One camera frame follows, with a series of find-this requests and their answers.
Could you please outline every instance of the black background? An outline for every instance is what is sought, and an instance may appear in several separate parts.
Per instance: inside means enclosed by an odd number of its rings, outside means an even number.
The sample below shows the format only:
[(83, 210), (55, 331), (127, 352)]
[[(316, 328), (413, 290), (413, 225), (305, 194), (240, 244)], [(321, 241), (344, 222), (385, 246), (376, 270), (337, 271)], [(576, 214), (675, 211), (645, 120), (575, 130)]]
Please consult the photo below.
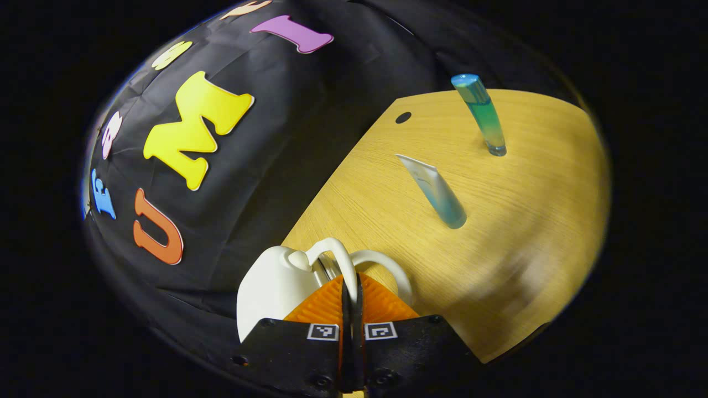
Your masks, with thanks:
[[(705, 176), (697, 4), (458, 1), (543, 52), (603, 122), (614, 193), (598, 269), (479, 396), (704, 396)], [(10, 396), (241, 396), (138, 324), (91, 263), (76, 176), (93, 113), (148, 54), (225, 1), (5, 5)]]

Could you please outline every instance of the orange gripper pad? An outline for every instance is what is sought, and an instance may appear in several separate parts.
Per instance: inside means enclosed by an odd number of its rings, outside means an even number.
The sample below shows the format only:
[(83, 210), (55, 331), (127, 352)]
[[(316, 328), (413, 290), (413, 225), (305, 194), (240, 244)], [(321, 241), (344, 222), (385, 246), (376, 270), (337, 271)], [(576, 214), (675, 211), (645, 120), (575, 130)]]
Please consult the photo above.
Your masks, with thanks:
[(308, 324), (339, 325), (339, 369), (342, 368), (342, 284), (338, 276), (315, 290), (305, 301), (295, 307), (283, 320)]
[(363, 323), (395, 322), (420, 317), (403, 300), (381, 283), (378, 283), (374, 278), (363, 273), (359, 274), (359, 278), (364, 292)]

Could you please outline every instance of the foam letter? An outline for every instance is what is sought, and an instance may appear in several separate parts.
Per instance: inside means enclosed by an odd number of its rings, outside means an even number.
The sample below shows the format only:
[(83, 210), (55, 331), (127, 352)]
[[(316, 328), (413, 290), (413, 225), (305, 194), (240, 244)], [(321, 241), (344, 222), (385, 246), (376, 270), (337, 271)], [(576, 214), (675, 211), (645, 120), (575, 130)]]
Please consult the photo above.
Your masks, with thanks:
[(177, 90), (175, 101), (182, 121), (154, 126), (142, 154), (145, 159), (156, 157), (165, 162), (184, 177), (187, 188), (196, 191), (209, 165), (206, 159), (192, 160), (181, 151), (217, 150), (202, 117), (214, 123), (218, 135), (228, 134), (253, 105), (254, 98), (251, 94), (238, 96), (221, 89), (208, 82), (204, 72), (197, 72)]
[(276, 16), (251, 29), (251, 32), (268, 32), (280, 36), (297, 46), (297, 51), (309, 54), (329, 44), (334, 36), (328, 33), (317, 33), (303, 25), (290, 20), (289, 15)]
[(118, 135), (118, 130), (120, 130), (120, 125), (123, 122), (123, 117), (119, 112), (113, 114), (113, 117), (108, 122), (105, 127), (105, 132), (103, 132), (103, 139), (101, 139), (101, 145), (103, 145), (103, 158), (107, 159), (110, 153), (110, 148), (113, 146), (113, 140), (115, 136)]
[(163, 52), (156, 60), (152, 62), (151, 67), (155, 68), (156, 71), (160, 69), (165, 69), (167, 65), (172, 63), (177, 57), (182, 55), (187, 49), (192, 45), (192, 42), (180, 41), (179, 43), (168, 48), (167, 51)]
[(133, 239), (135, 239), (137, 246), (145, 248), (150, 254), (171, 266), (179, 263), (182, 260), (182, 251), (184, 249), (182, 235), (172, 220), (145, 200), (145, 192), (142, 188), (138, 188), (135, 193), (135, 214), (145, 215), (167, 234), (167, 246), (162, 246), (155, 239), (152, 239), (150, 235), (146, 234), (140, 227), (140, 222), (135, 220), (133, 222)]
[(229, 13), (226, 14), (225, 16), (219, 18), (219, 21), (224, 18), (230, 17), (230, 16), (246, 15), (252, 11), (259, 9), (260, 7), (267, 6), (268, 4), (270, 4), (270, 0), (264, 1), (263, 3), (260, 3), (257, 6), (252, 6), (253, 3), (255, 3), (255, 1), (252, 1), (246, 5), (234, 8), (233, 10), (229, 11)]
[(93, 201), (96, 203), (98, 213), (106, 212), (115, 220), (113, 203), (110, 201), (108, 188), (103, 186), (103, 181), (96, 178), (96, 169), (91, 172), (91, 185), (93, 186)]

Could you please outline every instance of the pink letter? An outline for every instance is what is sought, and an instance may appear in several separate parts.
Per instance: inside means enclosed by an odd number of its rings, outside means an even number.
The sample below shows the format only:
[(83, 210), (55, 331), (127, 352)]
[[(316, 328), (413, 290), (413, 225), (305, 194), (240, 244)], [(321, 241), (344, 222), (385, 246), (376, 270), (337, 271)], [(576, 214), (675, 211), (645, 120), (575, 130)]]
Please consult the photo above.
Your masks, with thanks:
[(103, 145), (103, 158), (108, 158), (110, 153), (110, 148), (113, 146), (113, 140), (115, 136), (118, 135), (118, 130), (120, 130), (120, 124), (123, 122), (123, 118), (119, 112), (113, 114), (113, 117), (108, 122), (105, 127), (105, 132), (103, 132), (103, 139), (101, 144)]
[(317, 33), (303, 25), (292, 22), (289, 15), (276, 16), (251, 29), (251, 32), (268, 32), (280, 36), (297, 46), (297, 51), (309, 54), (329, 44), (334, 36), (328, 33)]

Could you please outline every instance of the yellow letter m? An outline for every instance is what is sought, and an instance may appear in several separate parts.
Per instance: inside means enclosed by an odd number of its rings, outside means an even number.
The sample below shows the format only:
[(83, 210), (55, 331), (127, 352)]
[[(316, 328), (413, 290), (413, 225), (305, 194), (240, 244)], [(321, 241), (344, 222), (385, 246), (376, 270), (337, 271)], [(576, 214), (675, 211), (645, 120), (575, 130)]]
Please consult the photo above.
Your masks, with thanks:
[(216, 151), (217, 143), (202, 118), (214, 123), (218, 135), (229, 134), (253, 101), (251, 94), (230, 93), (208, 82), (204, 72), (197, 72), (175, 95), (182, 121), (154, 126), (147, 135), (142, 154), (145, 159), (162, 160), (184, 177), (187, 188), (196, 191), (202, 185), (209, 164), (202, 157), (192, 160), (181, 151)]

